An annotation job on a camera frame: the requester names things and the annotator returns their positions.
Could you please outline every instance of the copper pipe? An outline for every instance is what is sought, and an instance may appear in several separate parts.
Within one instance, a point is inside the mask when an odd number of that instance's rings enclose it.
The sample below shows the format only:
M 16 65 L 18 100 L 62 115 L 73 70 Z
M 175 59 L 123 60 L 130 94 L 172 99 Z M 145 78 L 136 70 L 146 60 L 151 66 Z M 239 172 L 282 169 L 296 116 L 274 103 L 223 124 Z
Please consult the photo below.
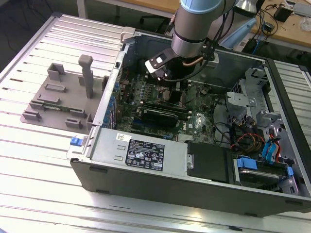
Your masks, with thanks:
M 202 60 L 203 60 L 203 57 L 199 57 L 198 59 L 196 59 L 195 61 L 190 62 L 190 63 L 183 62 L 183 66 L 185 66 L 185 67 L 191 67 L 191 66 L 193 66 L 193 65 L 195 65 L 195 64 L 197 64 L 197 63 L 199 63 L 199 62 L 202 61 Z

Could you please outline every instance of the floor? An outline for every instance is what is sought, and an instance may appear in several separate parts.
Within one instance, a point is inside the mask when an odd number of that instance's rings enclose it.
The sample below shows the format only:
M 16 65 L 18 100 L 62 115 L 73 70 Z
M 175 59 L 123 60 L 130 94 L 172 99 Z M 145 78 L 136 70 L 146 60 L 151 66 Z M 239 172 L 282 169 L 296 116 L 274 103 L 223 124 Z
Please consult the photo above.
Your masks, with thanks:
M 146 19 L 144 24 L 139 23 L 141 16 L 146 13 L 121 8 L 121 17 L 115 17 L 116 7 L 114 5 L 88 0 L 87 8 L 89 18 L 92 20 L 112 23 L 122 26 L 135 27 L 154 32 L 157 30 L 162 19 Z M 14 58 L 16 53 L 30 40 L 36 31 L 43 25 L 44 21 L 51 15 L 52 11 L 78 16 L 76 0 L 10 0 L 0 7 L 0 71 Z M 245 47 L 244 52 L 252 53 L 253 44 Z M 297 51 L 289 58 L 291 52 L 286 47 L 274 44 L 265 44 L 259 47 L 256 55 L 273 58 L 284 62 L 309 66 L 311 69 L 311 54 L 305 54 L 297 59 Z

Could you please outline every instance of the slotted aluminum surface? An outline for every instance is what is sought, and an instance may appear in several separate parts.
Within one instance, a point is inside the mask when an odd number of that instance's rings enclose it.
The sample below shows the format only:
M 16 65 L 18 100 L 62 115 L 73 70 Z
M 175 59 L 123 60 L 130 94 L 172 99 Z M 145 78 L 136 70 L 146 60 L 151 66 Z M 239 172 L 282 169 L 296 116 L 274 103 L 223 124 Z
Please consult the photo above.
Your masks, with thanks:
M 301 71 L 299 66 L 275 61 L 288 97 L 297 115 L 298 121 L 311 148 L 311 76 Z M 276 98 L 269 93 L 273 110 L 279 113 Z
M 95 75 L 109 74 L 121 30 L 75 17 L 50 18 L 0 74 L 0 228 L 14 233 L 226 233 L 236 226 L 249 233 L 309 232 L 311 214 L 255 218 L 88 192 L 66 158 L 75 133 L 20 122 L 51 62 L 80 73 L 78 57 L 88 54 Z

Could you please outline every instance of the power supply label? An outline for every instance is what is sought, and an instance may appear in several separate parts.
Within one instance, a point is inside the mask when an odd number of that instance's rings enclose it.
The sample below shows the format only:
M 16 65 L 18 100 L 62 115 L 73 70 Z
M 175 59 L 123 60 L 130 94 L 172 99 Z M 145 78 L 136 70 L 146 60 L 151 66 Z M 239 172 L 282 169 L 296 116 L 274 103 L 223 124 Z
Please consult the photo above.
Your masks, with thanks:
M 128 166 L 163 171 L 164 145 L 131 139 L 125 163 Z

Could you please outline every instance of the circuit board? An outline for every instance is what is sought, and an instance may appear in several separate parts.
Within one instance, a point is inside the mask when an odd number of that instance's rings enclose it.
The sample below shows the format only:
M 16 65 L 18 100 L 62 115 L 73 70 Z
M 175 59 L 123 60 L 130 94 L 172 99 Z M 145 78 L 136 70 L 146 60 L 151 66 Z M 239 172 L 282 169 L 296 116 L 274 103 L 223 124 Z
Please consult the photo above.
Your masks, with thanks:
M 147 83 L 146 75 L 130 74 L 121 79 L 120 102 L 116 130 L 137 133 L 167 140 L 215 144 L 215 133 L 210 120 L 212 95 L 207 93 L 204 84 L 189 85 L 182 93 L 180 101 L 165 101 L 169 88 Z M 146 124 L 140 117 L 141 103 L 153 106 L 180 109 L 180 117 L 175 127 L 160 127 Z

